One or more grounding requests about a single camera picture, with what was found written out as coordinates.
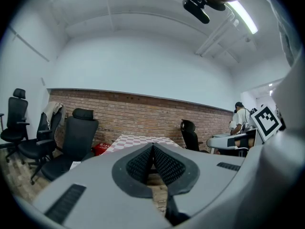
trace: ceiling light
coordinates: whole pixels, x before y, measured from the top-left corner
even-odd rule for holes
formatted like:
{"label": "ceiling light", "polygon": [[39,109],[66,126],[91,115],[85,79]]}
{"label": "ceiling light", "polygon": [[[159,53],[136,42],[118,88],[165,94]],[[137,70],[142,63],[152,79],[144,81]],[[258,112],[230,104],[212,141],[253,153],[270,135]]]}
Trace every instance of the ceiling light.
{"label": "ceiling light", "polygon": [[250,15],[244,9],[244,7],[239,3],[239,1],[228,2],[228,4],[239,14],[240,17],[244,20],[252,34],[257,33],[258,29],[251,19]]}

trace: white t-shirt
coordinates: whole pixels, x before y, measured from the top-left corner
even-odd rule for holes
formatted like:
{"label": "white t-shirt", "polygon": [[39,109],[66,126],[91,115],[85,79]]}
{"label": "white t-shirt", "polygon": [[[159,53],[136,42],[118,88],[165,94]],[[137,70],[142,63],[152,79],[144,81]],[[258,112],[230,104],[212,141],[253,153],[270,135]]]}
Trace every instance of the white t-shirt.
{"label": "white t-shirt", "polygon": [[237,111],[237,113],[234,115],[233,120],[236,121],[236,125],[243,124],[244,122],[249,123],[250,122],[250,112],[246,110],[245,108],[242,108]]}

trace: checkerboard pattern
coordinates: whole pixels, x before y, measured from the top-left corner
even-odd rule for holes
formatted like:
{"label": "checkerboard pattern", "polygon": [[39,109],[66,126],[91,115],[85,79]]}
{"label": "checkerboard pattern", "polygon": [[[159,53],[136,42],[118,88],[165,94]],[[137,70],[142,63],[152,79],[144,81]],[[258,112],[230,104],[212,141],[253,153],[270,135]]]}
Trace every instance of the checkerboard pattern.
{"label": "checkerboard pattern", "polygon": [[104,154],[145,143],[165,143],[180,147],[167,137],[120,135],[119,138],[116,139],[115,142],[104,152]]}

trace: red object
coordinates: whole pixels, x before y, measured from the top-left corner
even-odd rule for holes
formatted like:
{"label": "red object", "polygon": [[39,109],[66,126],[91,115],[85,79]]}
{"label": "red object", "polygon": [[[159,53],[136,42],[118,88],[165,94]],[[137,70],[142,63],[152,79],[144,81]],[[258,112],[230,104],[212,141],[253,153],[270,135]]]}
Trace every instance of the red object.
{"label": "red object", "polygon": [[101,155],[104,153],[111,145],[107,143],[100,143],[93,148],[95,156]]}

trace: chair headrest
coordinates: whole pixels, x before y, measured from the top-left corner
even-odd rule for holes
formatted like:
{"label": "chair headrest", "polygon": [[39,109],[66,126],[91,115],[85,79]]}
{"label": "chair headrest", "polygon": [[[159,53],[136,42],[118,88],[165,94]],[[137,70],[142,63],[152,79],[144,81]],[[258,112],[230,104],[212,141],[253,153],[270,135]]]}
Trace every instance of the chair headrest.
{"label": "chair headrest", "polygon": [[93,110],[87,109],[74,109],[72,113],[74,118],[82,119],[82,120],[93,120]]}
{"label": "chair headrest", "polygon": [[194,132],[196,129],[195,124],[190,120],[182,120],[181,128],[187,132]]}
{"label": "chair headrest", "polygon": [[25,90],[16,88],[13,93],[14,97],[25,99]]}

